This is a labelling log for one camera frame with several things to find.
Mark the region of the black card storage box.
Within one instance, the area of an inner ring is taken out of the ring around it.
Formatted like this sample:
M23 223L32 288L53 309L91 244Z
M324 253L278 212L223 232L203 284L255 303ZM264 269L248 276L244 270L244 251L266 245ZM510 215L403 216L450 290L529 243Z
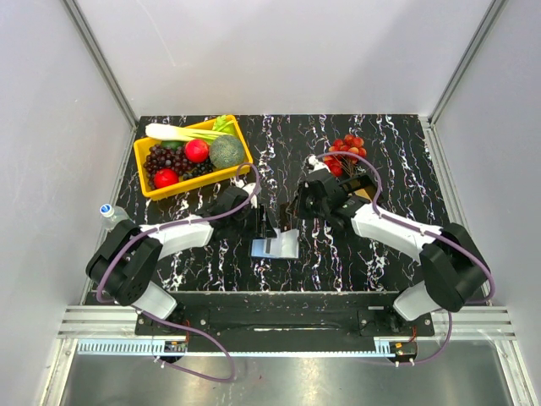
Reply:
M376 192L378 190L376 182L367 173L355 173L350 177L344 175L336 180L346 197L355 195L354 192L358 189L375 189Z

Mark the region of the black leather card holder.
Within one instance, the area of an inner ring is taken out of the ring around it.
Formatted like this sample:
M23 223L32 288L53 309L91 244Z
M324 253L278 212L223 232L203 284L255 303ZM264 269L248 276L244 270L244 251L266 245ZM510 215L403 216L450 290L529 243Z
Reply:
M276 236L272 243L271 253L272 258L268 259L288 259L294 260L299 255L299 231L295 228L290 231L281 232L279 228L275 228Z

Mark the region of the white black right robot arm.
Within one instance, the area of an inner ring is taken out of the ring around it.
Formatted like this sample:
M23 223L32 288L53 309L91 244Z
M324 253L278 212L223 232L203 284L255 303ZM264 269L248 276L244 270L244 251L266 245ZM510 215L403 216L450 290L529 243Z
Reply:
M298 186L295 213L301 219L324 220L338 233L385 244L420 265L422 281L402 291L384 315L390 332L402 335L434 310L455 313L483 284L493 283L462 225L436 227L400 217L358 196L362 187L360 179L339 180L324 163L311 163Z

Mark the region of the white credit card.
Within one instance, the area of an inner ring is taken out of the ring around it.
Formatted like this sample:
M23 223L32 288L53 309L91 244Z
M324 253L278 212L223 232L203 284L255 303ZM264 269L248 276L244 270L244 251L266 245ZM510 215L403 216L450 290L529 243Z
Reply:
M254 239L251 244L251 256L257 258L272 258L272 243L274 239Z

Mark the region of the black credit card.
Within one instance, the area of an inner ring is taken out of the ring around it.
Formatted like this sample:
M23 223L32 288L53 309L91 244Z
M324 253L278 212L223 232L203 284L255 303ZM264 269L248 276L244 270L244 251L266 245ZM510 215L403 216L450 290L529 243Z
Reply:
M280 204L279 210L279 227L281 232L293 230L298 225L298 219L295 215L295 204L293 202L286 202Z

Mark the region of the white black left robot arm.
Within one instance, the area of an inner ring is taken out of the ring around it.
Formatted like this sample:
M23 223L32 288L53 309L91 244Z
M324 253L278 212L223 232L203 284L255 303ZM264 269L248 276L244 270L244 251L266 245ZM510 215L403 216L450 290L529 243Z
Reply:
M260 186L237 184L225 189L207 209L176 222L137 225L117 222L89 260L85 273L98 284L96 298L132 306L154 316L163 333L173 334L183 324L178 302L151 281L161 259L184 250L205 247L234 231L256 237Z

